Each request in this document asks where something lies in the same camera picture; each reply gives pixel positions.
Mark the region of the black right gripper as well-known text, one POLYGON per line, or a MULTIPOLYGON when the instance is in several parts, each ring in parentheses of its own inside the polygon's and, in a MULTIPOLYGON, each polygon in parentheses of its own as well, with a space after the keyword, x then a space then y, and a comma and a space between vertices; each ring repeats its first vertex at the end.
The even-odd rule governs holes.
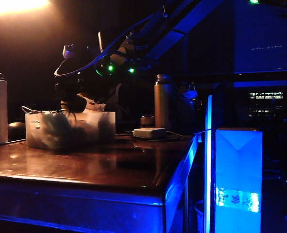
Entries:
POLYGON ((61 108, 69 108, 68 100, 72 103, 86 103, 84 97, 90 97, 88 93, 89 83, 88 80, 81 76, 67 76, 67 77, 55 77, 55 92, 60 99, 61 108))

